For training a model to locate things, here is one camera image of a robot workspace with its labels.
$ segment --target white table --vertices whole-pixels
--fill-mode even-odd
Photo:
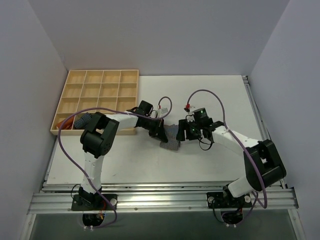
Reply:
[[[155,107],[162,96],[172,99],[173,109],[165,124],[178,124],[184,119],[189,95],[198,89],[215,92],[222,100],[228,126],[248,137],[261,139],[256,119],[240,75],[224,76],[141,76],[138,100]],[[222,110],[215,97],[198,92],[190,101],[196,107],[205,107],[214,121],[222,120]],[[169,107],[167,100],[161,103]],[[80,136],[62,136],[68,153],[83,167],[84,154]],[[179,151],[159,147],[160,142],[139,129],[137,135],[117,136],[111,151],[105,156],[101,182],[122,183],[183,183],[233,181],[245,173],[244,160],[225,147],[214,144],[203,151],[198,141],[181,143]],[[53,161],[46,184],[73,185],[81,183],[83,174],[62,153],[59,145],[53,152]]]

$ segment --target folded cloth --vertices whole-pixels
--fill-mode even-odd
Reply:
[[[72,129],[72,123],[74,122],[74,116],[73,117],[71,117],[68,121],[66,121],[65,122],[65,124],[63,125],[63,130],[69,130],[69,129]],[[64,121],[64,119],[61,121],[61,122],[58,122],[57,124],[56,124],[56,128],[57,129],[59,129],[60,128],[60,126],[62,125],[62,123],[63,123],[63,121]]]
[[[164,132],[166,137],[168,138],[168,142],[160,142],[160,148],[178,151],[180,147],[180,141],[176,139],[178,134],[179,126],[172,125],[164,125]]]
[[[75,120],[73,123],[74,129],[85,129],[92,118],[92,115],[88,112],[83,114],[78,120]]]

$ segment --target wooden organizer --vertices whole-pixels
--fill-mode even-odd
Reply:
[[[93,107],[102,107],[124,112],[137,106],[138,70],[70,70],[62,91],[51,125],[51,133],[58,134],[57,124],[71,114]],[[90,113],[101,112],[114,114],[107,110],[91,110]],[[75,120],[84,113],[75,116]],[[79,136],[84,130],[65,129],[62,135]],[[134,135],[135,128],[127,128],[118,135]]]

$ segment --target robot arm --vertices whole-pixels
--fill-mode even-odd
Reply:
[[[231,199],[235,199],[251,191],[261,191],[262,187],[251,162],[239,143],[226,129],[223,122],[213,122],[212,118],[207,116],[205,108],[193,111],[192,116],[194,118],[192,122],[188,122],[187,119],[179,121],[177,140],[199,140],[204,137],[212,144],[221,144],[244,158],[245,176],[225,186],[223,188],[226,193],[225,195]],[[286,176],[286,169],[272,141],[259,141],[235,131],[233,133],[250,153],[262,176],[265,187],[269,187]]]
[[[105,155],[110,151],[117,131],[125,128],[142,127],[149,131],[149,136],[157,138],[163,142],[168,142],[164,130],[164,120],[148,119],[140,116],[149,116],[153,106],[141,101],[139,107],[127,110],[125,114],[102,114],[96,112],[84,132],[81,135],[80,142],[84,150],[84,170],[89,175],[94,187],[101,191],[101,171]],[[99,203],[101,200],[96,191],[89,184],[86,176],[83,177],[81,187],[79,188],[79,196],[91,205]]]

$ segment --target gray striped cloth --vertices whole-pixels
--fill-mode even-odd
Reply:
[[[165,135],[168,138],[168,142],[160,142],[160,148],[178,151],[180,147],[180,141],[176,139],[178,134],[179,126],[172,124],[172,125],[164,125]]]
[[[88,123],[90,122],[92,115],[88,112],[82,115],[78,120],[74,121],[74,129],[85,129]]]

